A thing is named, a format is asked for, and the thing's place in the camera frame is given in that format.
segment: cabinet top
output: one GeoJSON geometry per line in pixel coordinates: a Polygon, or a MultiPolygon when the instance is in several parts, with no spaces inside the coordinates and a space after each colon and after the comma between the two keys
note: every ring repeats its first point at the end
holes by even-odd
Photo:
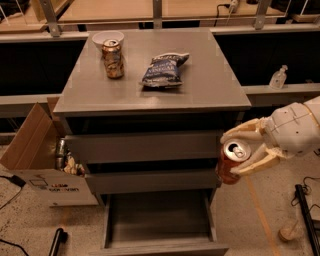
{"type": "Polygon", "coordinates": [[[250,102],[212,33],[207,28],[123,30],[125,75],[107,77],[101,50],[90,32],[56,105],[61,116],[121,115],[244,109],[250,102]],[[139,84],[151,59],[167,53],[189,53],[179,68],[183,84],[150,89],[139,84]]]}

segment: bottle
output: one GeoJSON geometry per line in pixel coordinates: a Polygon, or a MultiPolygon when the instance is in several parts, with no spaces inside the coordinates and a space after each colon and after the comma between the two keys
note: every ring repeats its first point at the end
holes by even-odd
{"type": "Polygon", "coordinates": [[[281,89],[287,79],[287,65],[282,65],[279,71],[275,72],[270,80],[269,86],[273,89],[281,89]]]}

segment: open cardboard box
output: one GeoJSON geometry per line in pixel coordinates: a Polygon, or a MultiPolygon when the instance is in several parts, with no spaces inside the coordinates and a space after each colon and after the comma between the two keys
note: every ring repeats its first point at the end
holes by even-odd
{"type": "MultiPolygon", "coordinates": [[[[49,100],[49,108],[54,102],[49,100]]],[[[56,143],[64,136],[61,133],[61,124],[53,121],[37,103],[0,163],[9,173],[22,178],[50,206],[97,205],[84,177],[54,169],[56,143]]]]}

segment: concrete floor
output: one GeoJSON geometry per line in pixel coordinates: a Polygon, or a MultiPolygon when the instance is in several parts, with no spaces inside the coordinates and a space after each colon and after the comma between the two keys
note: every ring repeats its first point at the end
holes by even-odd
{"type": "MultiPolygon", "coordinates": [[[[0,154],[5,146],[0,146],[0,154]]],[[[218,241],[229,245],[226,256],[312,255],[299,205],[291,206],[294,185],[305,176],[320,177],[320,158],[313,152],[264,172],[245,177],[236,185],[218,189],[211,206],[218,241]],[[282,242],[278,231],[289,219],[299,221],[301,236],[282,242]]],[[[10,175],[0,167],[0,175],[10,175]]],[[[319,183],[307,180],[313,189],[309,205],[320,204],[319,183]]],[[[0,207],[18,187],[0,179],[0,207]]],[[[312,217],[320,219],[320,209],[312,217]]],[[[48,255],[55,231],[68,233],[59,255],[82,256],[99,250],[102,244],[104,209],[100,206],[55,207],[45,205],[26,185],[21,194],[0,210],[0,238],[21,245],[30,256],[48,255]]],[[[19,248],[0,243],[1,256],[24,255],[19,248]]]]}

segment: aluminum can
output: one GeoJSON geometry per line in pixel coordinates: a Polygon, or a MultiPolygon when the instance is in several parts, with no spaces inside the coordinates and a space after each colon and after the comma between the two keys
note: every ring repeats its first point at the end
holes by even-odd
{"type": "Polygon", "coordinates": [[[231,168],[236,167],[248,160],[251,156],[251,147],[242,140],[232,139],[226,141],[220,151],[220,158],[216,171],[225,184],[235,184],[240,180],[240,176],[230,172],[231,168]]]}
{"type": "Polygon", "coordinates": [[[64,157],[56,157],[56,166],[55,169],[63,171],[63,168],[66,166],[64,157]]]}
{"type": "Polygon", "coordinates": [[[107,40],[102,45],[104,66],[109,78],[120,78],[124,75],[121,45],[118,40],[107,40]]]}
{"type": "Polygon", "coordinates": [[[67,154],[67,145],[65,139],[61,138],[56,145],[56,157],[65,157],[67,154]]]}

